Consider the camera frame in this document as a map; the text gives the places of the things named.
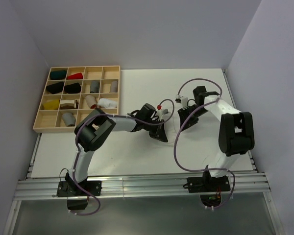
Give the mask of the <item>grey sock with black stripes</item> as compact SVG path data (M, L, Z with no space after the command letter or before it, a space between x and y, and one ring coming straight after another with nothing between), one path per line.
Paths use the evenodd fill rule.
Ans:
M76 119L70 112L66 112L62 115L62 120L66 127L75 126Z

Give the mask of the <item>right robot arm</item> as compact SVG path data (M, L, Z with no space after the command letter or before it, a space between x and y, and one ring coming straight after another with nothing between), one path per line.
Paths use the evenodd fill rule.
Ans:
M253 117L250 112L241 112L221 98L221 94L209 92L205 86L193 90L194 105L188 98L177 94L175 101L181 104L178 110L180 131L198 123L199 117L210 112L220 122L215 159L208 164L202 176L188 178L184 185L189 192L230 191L228 169L255 145Z

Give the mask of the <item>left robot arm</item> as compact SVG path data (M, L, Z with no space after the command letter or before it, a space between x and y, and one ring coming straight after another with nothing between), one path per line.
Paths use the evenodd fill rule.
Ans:
M134 133L145 130L151 138L168 142L164 123L165 121L156 115L156 109L148 103L126 116L110 115L99 108L94 109L74 131L77 154L66 178L66 181L71 178L68 190L73 195L84 193L92 156L102 147L111 132Z

